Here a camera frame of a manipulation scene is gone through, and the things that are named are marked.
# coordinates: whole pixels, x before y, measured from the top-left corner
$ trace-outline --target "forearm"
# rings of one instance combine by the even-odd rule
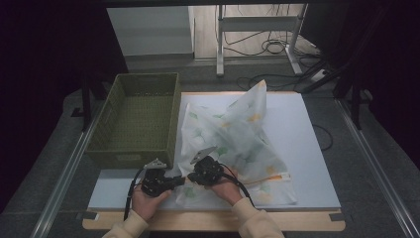
[[[134,238],[139,237],[149,227],[149,224],[133,210],[124,222],[116,223],[103,238]]]
[[[239,233],[241,237],[281,237],[284,238],[278,225],[264,210],[256,210],[248,198],[239,200],[232,211],[238,216],[240,222]]]

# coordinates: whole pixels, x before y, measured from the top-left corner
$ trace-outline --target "black cable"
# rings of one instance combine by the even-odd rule
[[[244,193],[244,195],[247,197],[247,198],[249,198],[250,199],[250,202],[251,202],[251,204],[253,205],[253,207],[256,207],[255,205],[254,205],[254,203],[253,203],[253,200],[251,199],[251,196],[250,196],[250,193],[247,191],[247,188],[240,182],[240,181],[238,181],[236,178],[234,178],[234,177],[232,177],[232,176],[229,176],[229,175],[227,175],[227,174],[225,174],[225,173],[214,173],[214,174],[216,174],[217,176],[221,176],[221,177],[224,177],[224,178],[226,178],[226,179],[228,179],[228,180],[230,180],[231,182],[233,182],[236,186],[238,186],[240,189],[241,189],[241,191]]]
[[[131,198],[133,196],[134,187],[136,186],[136,180],[139,177],[139,175],[142,172],[142,170],[143,169],[139,169],[137,171],[136,175],[134,176],[134,179],[132,180],[132,182],[130,184],[129,192],[127,192],[126,208],[124,210],[124,220],[126,220],[127,217],[129,216],[130,203],[131,203]]]
[[[268,77],[268,76],[271,76],[271,77],[273,77],[273,76],[277,76],[277,77],[290,77],[290,78],[296,78],[297,77],[295,75],[264,73],[264,74],[256,75],[254,77],[238,77],[237,80],[236,80],[236,83],[237,83],[237,85],[239,87],[241,87],[242,89],[244,89],[244,90],[247,91],[247,90],[250,90],[253,87],[251,85],[252,82],[254,82],[255,84],[257,84],[257,83],[260,82],[260,80],[258,80],[259,77]],[[247,86],[248,86],[248,88],[244,88],[244,87],[241,86],[241,84],[239,83],[240,79],[246,79],[247,80]],[[276,90],[280,90],[281,88],[283,88],[285,86],[288,86],[288,85],[293,85],[294,83],[296,83],[296,82],[288,82],[288,83],[281,84],[281,85],[272,85],[272,84],[266,83],[266,86],[268,88],[274,88]]]
[[[229,167],[227,167],[227,166],[223,165],[222,163],[219,163],[219,165],[221,165],[221,166],[223,166],[224,168],[228,169],[228,171],[232,174],[232,176],[233,176],[233,177],[235,177],[235,179],[238,179],[238,178],[236,178],[236,176],[234,175],[234,173],[231,171],[231,169],[229,169]]]
[[[327,135],[330,137],[330,144],[329,144],[327,147],[325,147],[325,148],[321,148],[321,151],[327,151],[327,150],[329,150],[331,147],[333,147],[333,145],[334,145],[333,135],[331,135],[331,133],[330,133],[330,132],[329,132],[326,128],[324,128],[324,127],[322,127],[322,126],[315,125],[315,124],[312,124],[312,126],[313,126],[313,127],[317,127],[317,128],[319,128],[319,129],[323,130],[323,131],[324,131],[324,132],[326,132],[326,133],[327,133]]]

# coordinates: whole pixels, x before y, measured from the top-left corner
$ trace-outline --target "plastic basket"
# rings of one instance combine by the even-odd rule
[[[181,89],[177,73],[117,75],[85,151],[101,169],[173,167]]]

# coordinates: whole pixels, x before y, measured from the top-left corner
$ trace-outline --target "white plastic bag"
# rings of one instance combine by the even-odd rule
[[[189,103],[181,129],[178,165],[182,175],[186,177],[193,171],[194,165],[190,162],[198,151],[216,146],[210,156],[238,171],[238,180],[246,185],[256,205],[295,202],[287,167],[272,149],[262,128],[265,110],[265,81],[232,102],[226,110]],[[226,205],[211,190],[191,182],[177,190],[176,201],[184,207]]]

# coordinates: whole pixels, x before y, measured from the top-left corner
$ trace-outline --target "metal rail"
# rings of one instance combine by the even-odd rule
[[[368,144],[368,140],[365,138],[363,131],[358,130],[349,116],[350,109],[346,101],[344,99],[336,99],[336,103],[352,133],[352,136],[355,138],[356,143],[364,154],[370,171],[373,173],[373,176],[376,179],[386,201],[404,231],[405,236],[410,238],[419,238],[419,230],[416,227],[410,212],[405,206],[404,201],[389,181],[389,178],[380,165],[379,160]]]
[[[52,194],[50,195],[49,200],[47,201],[46,206],[44,207],[43,213],[41,214],[34,230],[32,231],[32,238],[41,238],[47,237],[50,232],[50,229],[53,225],[53,221],[58,213],[58,210],[61,206],[61,203],[67,193],[68,187],[72,181],[74,173],[77,169],[77,166],[80,162],[81,157],[83,156],[84,150],[87,147],[87,143],[92,134],[92,128],[95,122],[98,119],[99,108],[102,108],[103,103],[99,103],[94,110],[93,120],[87,127],[87,129],[81,133],[80,138],[70,155],[70,158],[65,165],[61,176],[56,183]]]

